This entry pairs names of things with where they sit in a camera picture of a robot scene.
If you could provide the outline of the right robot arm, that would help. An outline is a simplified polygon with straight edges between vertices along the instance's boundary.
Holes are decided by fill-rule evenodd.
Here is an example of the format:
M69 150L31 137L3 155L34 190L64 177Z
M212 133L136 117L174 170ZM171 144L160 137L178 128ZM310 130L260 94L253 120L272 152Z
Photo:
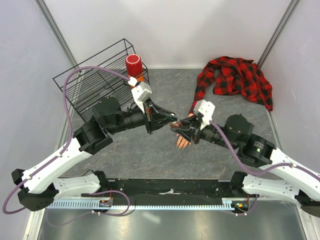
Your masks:
M204 124L193 115L171 123L170 127L194 144L205 140L231 151L243 170L232 176L229 191L233 196L278 198L298 205L309 215L320 216L320 174L254 134L254 125L241 114L229 116L224 126Z

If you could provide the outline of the mannequin hand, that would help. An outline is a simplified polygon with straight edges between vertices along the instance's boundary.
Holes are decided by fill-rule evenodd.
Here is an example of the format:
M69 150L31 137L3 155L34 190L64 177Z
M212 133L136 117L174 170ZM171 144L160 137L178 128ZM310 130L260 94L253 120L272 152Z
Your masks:
M187 139L185 139L183 136L176 134L177 136L177 142L176 147L179 149L184 149L187 146L191 145L191 142L189 142Z

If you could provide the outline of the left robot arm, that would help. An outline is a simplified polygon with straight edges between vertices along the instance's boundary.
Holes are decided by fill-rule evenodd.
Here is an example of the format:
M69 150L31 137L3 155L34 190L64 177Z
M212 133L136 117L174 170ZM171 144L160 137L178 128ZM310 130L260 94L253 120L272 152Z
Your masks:
M19 187L19 203L35 212L55 200L71 196L106 196L111 184L103 171L81 177L62 178L61 175L77 163L90 158L113 143L115 133L144 126L147 133L161 129L177 121L175 113L154 104L150 98L127 111L115 97L101 99L93 108L91 118L74 131L60 149L38 165L28 169L16 169L11 173Z

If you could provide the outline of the red plaid shirt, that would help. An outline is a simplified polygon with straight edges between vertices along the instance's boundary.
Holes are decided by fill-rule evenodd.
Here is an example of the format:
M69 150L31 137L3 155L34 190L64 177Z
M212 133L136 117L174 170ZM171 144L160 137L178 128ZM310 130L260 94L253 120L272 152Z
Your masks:
M203 100L206 89L215 84L212 93L220 96L242 95L245 100L273 111L273 87L253 60L221 56L207 63L197 76L192 114L196 103Z

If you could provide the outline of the glitter nail polish bottle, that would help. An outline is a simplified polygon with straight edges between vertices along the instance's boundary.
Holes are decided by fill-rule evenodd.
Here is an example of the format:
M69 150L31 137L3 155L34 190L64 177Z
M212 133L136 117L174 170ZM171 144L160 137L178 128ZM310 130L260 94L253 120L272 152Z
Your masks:
M177 121L171 122L169 125L171 128L180 128L182 126L182 123L177 120Z

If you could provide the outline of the red cup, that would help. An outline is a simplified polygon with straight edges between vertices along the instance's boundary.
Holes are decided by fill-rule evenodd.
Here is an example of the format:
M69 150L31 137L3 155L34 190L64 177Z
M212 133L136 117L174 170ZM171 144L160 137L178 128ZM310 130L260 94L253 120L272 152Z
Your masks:
M142 59L137 54L130 54L125 59L126 70L129 76L138 77L143 72Z

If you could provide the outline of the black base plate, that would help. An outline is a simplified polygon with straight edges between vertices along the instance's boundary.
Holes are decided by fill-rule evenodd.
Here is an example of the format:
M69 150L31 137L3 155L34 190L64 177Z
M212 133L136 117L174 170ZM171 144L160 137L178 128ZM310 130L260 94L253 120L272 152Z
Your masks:
M126 194L130 204L221 204L223 198L248 198L229 181L212 179L115 179L108 187Z

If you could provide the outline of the orange cup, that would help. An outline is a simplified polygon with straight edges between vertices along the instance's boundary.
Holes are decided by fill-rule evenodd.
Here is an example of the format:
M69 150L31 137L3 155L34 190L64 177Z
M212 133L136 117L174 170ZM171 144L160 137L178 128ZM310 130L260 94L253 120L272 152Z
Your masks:
M133 79L136 79L137 82L144 82L145 81L143 75L139 75L139 76L128 75L127 77L129 78L129 82L133 82Z

